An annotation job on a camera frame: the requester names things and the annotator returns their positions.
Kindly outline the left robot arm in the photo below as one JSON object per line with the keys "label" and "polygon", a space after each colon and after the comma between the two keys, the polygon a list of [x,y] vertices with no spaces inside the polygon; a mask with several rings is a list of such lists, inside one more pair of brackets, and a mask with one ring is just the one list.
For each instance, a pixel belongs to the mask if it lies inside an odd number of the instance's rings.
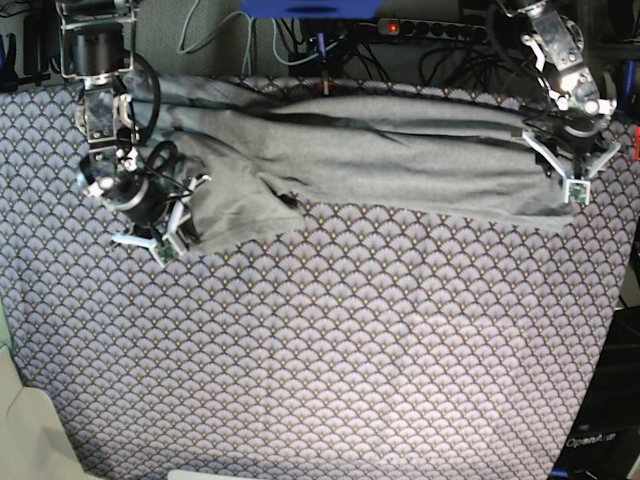
{"label": "left robot arm", "polygon": [[[521,64],[499,39],[499,18],[519,27],[519,42],[530,51]],[[541,109],[524,119],[522,140],[545,174],[559,178],[565,203],[588,205],[594,178],[621,149],[604,138],[617,109],[611,77],[596,80],[583,55],[580,27],[550,1],[491,1],[486,32],[496,53],[516,73],[536,80],[543,94]]]}

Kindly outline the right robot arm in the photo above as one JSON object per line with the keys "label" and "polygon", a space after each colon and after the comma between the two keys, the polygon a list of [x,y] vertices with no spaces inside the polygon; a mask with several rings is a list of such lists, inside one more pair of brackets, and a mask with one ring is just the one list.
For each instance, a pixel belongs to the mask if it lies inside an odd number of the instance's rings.
{"label": "right robot arm", "polygon": [[80,161],[77,182],[129,221],[116,244],[147,250],[161,266],[198,243],[190,202],[209,181],[170,140],[143,153],[160,113],[155,70],[135,51],[134,1],[57,1],[60,70],[83,85],[77,127],[89,152]]}

